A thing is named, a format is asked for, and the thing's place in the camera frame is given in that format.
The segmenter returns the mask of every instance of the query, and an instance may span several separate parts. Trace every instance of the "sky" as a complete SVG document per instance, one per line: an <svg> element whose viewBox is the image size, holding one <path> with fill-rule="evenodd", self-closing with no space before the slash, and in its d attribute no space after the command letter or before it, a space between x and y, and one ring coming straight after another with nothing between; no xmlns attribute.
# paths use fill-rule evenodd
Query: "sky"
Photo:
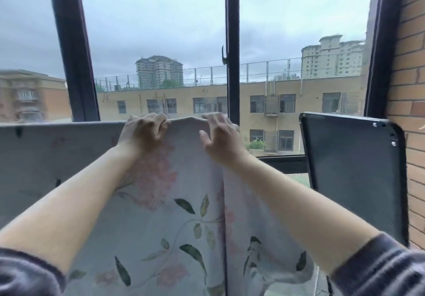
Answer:
<svg viewBox="0 0 425 296"><path fill-rule="evenodd" d="M82 0L96 78L135 74L161 55L222 65L224 0ZM370 0L240 0L240 62L300 57L322 36L364 39ZM0 69L64 78L50 0L0 0Z"/></svg>

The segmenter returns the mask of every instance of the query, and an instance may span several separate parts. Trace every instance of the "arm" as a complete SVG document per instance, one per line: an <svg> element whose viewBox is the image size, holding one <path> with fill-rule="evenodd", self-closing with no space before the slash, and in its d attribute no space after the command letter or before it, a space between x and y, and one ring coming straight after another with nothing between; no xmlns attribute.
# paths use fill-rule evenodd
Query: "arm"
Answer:
<svg viewBox="0 0 425 296"><path fill-rule="evenodd" d="M234 125L222 114L207 119L211 139L200 132L207 153L250 184L326 273L334 272L379 235L350 211L249 154Z"/></svg>
<svg viewBox="0 0 425 296"><path fill-rule="evenodd" d="M118 145L0 231L0 247L41 258L66 273L126 171L161 141L164 114L130 119Z"/></svg>

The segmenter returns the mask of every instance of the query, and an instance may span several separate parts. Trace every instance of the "brick wall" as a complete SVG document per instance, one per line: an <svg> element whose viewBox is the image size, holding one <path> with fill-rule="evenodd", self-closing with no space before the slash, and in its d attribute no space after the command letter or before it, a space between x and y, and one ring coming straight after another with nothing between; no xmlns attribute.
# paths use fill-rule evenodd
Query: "brick wall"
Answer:
<svg viewBox="0 0 425 296"><path fill-rule="evenodd" d="M406 132L409 234L425 249L425 0L403 0L387 114Z"/></svg>

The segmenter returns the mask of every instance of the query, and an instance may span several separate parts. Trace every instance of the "forearm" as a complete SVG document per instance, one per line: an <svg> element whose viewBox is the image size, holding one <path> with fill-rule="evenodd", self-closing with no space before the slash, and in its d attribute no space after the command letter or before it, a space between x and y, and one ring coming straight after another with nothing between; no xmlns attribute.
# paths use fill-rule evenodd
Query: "forearm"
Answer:
<svg viewBox="0 0 425 296"><path fill-rule="evenodd" d="M379 234L337 203L249 155L234 171L270 206L291 236L332 273Z"/></svg>
<svg viewBox="0 0 425 296"><path fill-rule="evenodd" d="M66 273L122 176L134 163L115 147L0 231L0 247L38 256Z"/></svg>

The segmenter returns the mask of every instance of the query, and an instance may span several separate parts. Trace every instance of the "tan building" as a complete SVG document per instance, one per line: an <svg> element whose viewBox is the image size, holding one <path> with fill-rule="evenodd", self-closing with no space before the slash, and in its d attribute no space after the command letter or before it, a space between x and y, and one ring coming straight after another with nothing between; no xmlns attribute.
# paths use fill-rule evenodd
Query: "tan building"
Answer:
<svg viewBox="0 0 425 296"><path fill-rule="evenodd" d="M360 75L364 41L341 42L341 37L324 36L320 44L301 49L301 78Z"/></svg>
<svg viewBox="0 0 425 296"><path fill-rule="evenodd" d="M0 123L72 121L64 79L0 70Z"/></svg>
<svg viewBox="0 0 425 296"><path fill-rule="evenodd" d="M355 115L360 77L331 77L269 81L240 85L240 129L249 145L255 139L265 154L303 154L298 116L304 111ZM128 115L163 111L169 118L227 113L226 85L99 92L102 121L126 120Z"/></svg>

